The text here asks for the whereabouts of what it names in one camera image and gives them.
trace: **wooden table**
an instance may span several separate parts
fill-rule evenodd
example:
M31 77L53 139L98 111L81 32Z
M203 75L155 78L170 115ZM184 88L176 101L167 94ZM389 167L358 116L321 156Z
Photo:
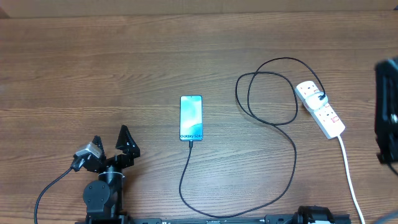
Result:
M304 12L202 16L118 16L0 20L0 223L32 223L36 198L68 169L77 146L100 135L108 156L122 124L141 148L126 175L133 217L203 218L178 196L188 156L180 142L179 99L203 95L204 132L183 194L204 212L227 215L278 196L294 152L280 133L243 114L240 74L274 57L297 57L316 71L346 125L356 197L368 223L398 208L398 178L376 158L376 62L398 53L398 13ZM264 70L294 85L314 80L295 62ZM249 79L239 92L244 100ZM294 114L292 90L264 75L252 107L269 121ZM349 213L358 223L337 139L327 140L300 105L283 126L297 145L297 170L276 203L246 214L293 213L300 205ZM42 198L40 223L82 221L82 192L96 174L72 172Z

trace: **smartphone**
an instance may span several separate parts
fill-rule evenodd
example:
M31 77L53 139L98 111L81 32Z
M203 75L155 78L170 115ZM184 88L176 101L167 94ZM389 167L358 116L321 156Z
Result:
M203 139L203 105L201 96L181 96L180 140L201 141Z

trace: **coiled black cable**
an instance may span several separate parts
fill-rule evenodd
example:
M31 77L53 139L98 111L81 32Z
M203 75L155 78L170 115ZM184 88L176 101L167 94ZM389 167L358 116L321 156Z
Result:
M183 170L183 172L182 172L181 179L180 179L180 185L179 185L179 188L178 188L178 192L180 193L180 198L181 198L182 202L183 202L188 208L191 208L193 211L198 212L198 213L200 213L200 214L202 214L202 215L206 215L206 216L213 217L213 218L232 218L232 217L236 217L236 216L239 216L239 215L243 215L243 214L248 213L248 212L252 212L252 211L258 210L258 209L260 209L260 208L264 208L264 207L266 207L266 206L268 206L268 205L270 205L270 204L272 204L272 203L278 201L278 200L287 192L287 190L289 189L289 187L290 187L290 185L291 185L291 183L292 183L292 181L293 181L293 176L294 176L294 172L295 172L295 168L296 168L296 162L297 162L297 149L296 149L296 145L294 144L292 138L290 138L290 136L289 136L288 134L286 134L283 130L281 130L278 126L285 125L285 124L290 124L291 122L293 122L293 121L296 119L297 113L299 112L299 105L298 105L298 103L297 103L297 97L296 97L296 94L295 94L295 92L294 92L294 87L293 87L292 83L291 83L290 80L289 80L288 78L286 78L285 76L283 76L283 75L281 75L281 74L279 74L279 73L276 73L276 72L259 72L259 70L260 70L265 64L267 64L267 63L269 63L269 62L273 62L273 61L275 61L275 60L282 60L282 59L295 60L295 61L300 62L301 64L305 65L305 66L312 72L312 74L315 76L315 78L318 80L320 86L322 87L323 95L320 97L320 99L322 100L322 99L326 96L325 89L324 89L324 87L323 87L321 81L320 81L319 78L317 77L317 74L315 74L315 72L314 72L306 63L302 62L302 61L299 60L299 59L292 58L292 57L281 57L281 58L274 58L274 59L272 59L272 60L269 60L269 61L264 62L255 72L250 72L250 73L246 73L246 74L241 75L241 76L238 78L238 80L236 81L236 86L235 86L235 98L236 98L236 101L238 102L238 105L241 107L241 109L242 109L247 115L249 115L250 117L252 117L252 118L254 118L254 119L256 119L256 120L258 120L258 121L260 121L260 122L262 122L262 123L264 123L264 124L268 124L268 125L271 125L272 127L276 128L278 131L280 131L282 134L284 134L284 135L286 136L286 138L290 141L290 143L292 143L293 150L294 150L293 171L292 171L292 175L290 176L289 183L287 184L285 190L284 190L278 197L276 197L275 199L271 200L270 202L267 202L267 203L265 203L265 204L263 204L263 205L260 205L260 206L254 207L254 208L250 208L249 210L246 210L246 211L243 211L243 212L239 212L239 213L236 213L236 214L233 214L233 215L212 215L212 214L205 213L205 212L202 212L202 211L199 211L199 210L193 208L191 205L189 205L189 204L184 200L184 198L182 197L182 193L181 193L182 180L183 180L183 178L184 178L185 171L187 170L188 163L189 163L189 160L190 160L190 157L191 157L192 147L193 147L193 141L190 141L190 142L189 142L189 155L188 155L187 163L185 164L184 170ZM292 91L293 91L294 101L295 101L295 104L296 104L296 111L295 111L294 117L293 117L290 121L282 122L282 123L272 123L272 122L265 121L265 120L263 120L263 119L261 119L261 118L258 118L258 117L252 112L252 110L251 110L251 108L250 108L250 102L249 102L249 99L250 99L250 89L251 89L251 85L252 85L252 83L253 83L254 78L255 78L258 74L277 75L277 76L279 76L279 77L284 78L284 79L289 83L289 85L290 85L290 87L291 87L291 89L292 89ZM249 112L247 112L247 111L243 108L241 102L239 101L239 97L238 97L238 84L239 84L239 81L240 81L240 79L241 79L242 77L245 77L246 75L253 75L252 78L251 78L250 84L249 84L249 88L248 88L248 110L249 110Z

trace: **white power strip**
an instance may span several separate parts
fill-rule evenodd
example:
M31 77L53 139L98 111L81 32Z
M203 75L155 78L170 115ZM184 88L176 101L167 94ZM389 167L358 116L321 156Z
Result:
M326 104L323 106L320 105L321 107L319 108L311 108L311 105L308 105L308 99L312 96L323 94L313 81L306 81L298 84L295 92L328 139L335 138L344 131L346 127L343 122L341 122L336 112L331 108L330 104L327 103L327 99L325 102Z
M313 81L306 81L298 84L295 92L300 100L303 102L306 109L315 119L319 127L322 129L326 137L328 139L332 139L335 137L338 138L341 145L341 151L343 152L343 160L346 169L349 190L351 192L351 196L353 198L356 210L358 211L359 218L361 219L361 223L365 224L365 219L363 218L361 209L358 205L358 202L356 201L354 187L351 183L351 176L349 174L346 149L340 136L340 134L344 131L346 127L344 126L343 122L341 122L336 112L331 108L330 104L328 103L327 96L324 97L324 99L320 100L319 96L322 96L323 93L319 91L318 87Z

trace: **electrical socket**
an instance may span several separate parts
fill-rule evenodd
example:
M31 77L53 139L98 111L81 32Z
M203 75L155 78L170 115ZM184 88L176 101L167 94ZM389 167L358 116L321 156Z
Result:
M307 100L314 93L320 92L318 87L313 81L306 81L297 85L295 92L300 100L303 102L304 107L310 112L314 120L328 139L339 136L345 129L345 125L340 120L336 112L329 103L313 110L308 106Z

